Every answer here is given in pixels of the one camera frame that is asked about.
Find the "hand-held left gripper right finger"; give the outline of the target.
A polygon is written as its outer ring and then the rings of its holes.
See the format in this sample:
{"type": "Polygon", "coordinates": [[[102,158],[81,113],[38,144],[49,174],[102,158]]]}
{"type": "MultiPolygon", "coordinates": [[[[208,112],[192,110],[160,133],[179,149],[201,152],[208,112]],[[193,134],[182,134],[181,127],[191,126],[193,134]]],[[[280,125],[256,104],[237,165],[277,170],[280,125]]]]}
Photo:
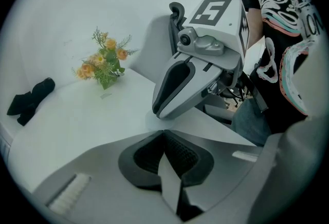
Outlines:
{"type": "Polygon", "coordinates": [[[272,170],[276,138],[264,147],[209,140],[166,130],[163,143],[178,186],[164,184],[176,202],[164,220],[250,220],[272,170]]]}

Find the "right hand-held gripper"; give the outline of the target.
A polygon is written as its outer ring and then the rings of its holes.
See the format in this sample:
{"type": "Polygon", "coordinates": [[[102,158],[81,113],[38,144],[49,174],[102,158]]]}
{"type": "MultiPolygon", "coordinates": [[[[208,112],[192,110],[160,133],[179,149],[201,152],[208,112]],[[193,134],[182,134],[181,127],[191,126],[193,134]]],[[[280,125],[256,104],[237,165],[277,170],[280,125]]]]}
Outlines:
{"type": "Polygon", "coordinates": [[[242,0],[202,0],[182,27],[177,50],[203,61],[167,62],[152,106],[159,119],[175,119],[193,108],[222,69],[232,71],[245,62],[249,25],[242,0]]]}

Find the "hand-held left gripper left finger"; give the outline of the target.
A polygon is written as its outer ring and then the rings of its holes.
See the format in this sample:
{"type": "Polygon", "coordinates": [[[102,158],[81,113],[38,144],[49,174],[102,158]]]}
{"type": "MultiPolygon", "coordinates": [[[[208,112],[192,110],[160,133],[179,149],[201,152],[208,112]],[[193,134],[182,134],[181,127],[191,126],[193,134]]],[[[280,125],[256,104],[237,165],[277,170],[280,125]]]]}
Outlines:
{"type": "Polygon", "coordinates": [[[163,131],[84,152],[33,192],[53,223],[179,223],[162,196],[163,131]]]}

